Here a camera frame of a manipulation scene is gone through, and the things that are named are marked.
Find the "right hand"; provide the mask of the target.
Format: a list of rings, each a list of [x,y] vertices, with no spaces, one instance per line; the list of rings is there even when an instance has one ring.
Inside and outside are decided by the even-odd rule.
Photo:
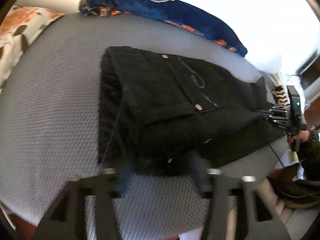
[[[298,132],[293,137],[287,137],[287,142],[289,145],[291,145],[294,140],[300,140],[300,143],[303,146],[306,146],[312,140],[312,135],[310,134],[310,131],[306,130]]]

